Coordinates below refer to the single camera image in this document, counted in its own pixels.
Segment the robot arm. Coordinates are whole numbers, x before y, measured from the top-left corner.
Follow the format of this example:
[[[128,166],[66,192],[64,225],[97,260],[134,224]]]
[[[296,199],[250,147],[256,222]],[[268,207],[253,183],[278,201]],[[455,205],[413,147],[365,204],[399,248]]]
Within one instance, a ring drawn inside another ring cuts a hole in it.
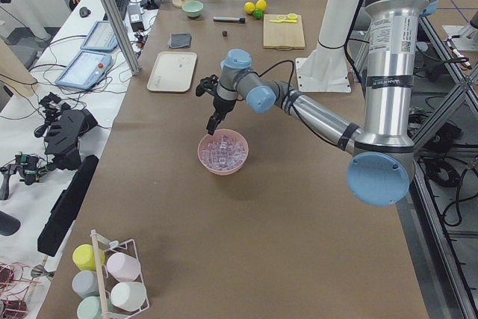
[[[350,190],[363,202],[386,206],[406,196],[415,173],[414,144],[407,134],[415,44],[418,21],[435,10],[437,0],[355,1],[371,21],[364,125],[346,121],[288,83],[261,78],[251,67],[250,54],[241,49],[228,52],[221,74],[202,79],[196,95],[208,93],[213,98],[209,134],[238,98],[257,113],[280,107],[320,139],[350,153]]]

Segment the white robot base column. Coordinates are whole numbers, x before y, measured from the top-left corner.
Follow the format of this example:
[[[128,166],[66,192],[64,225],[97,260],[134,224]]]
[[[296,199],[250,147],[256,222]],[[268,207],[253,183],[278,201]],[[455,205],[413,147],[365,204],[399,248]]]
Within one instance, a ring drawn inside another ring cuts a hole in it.
[[[297,82],[302,92],[349,93],[346,40],[359,0],[327,0],[317,47],[297,59]]]

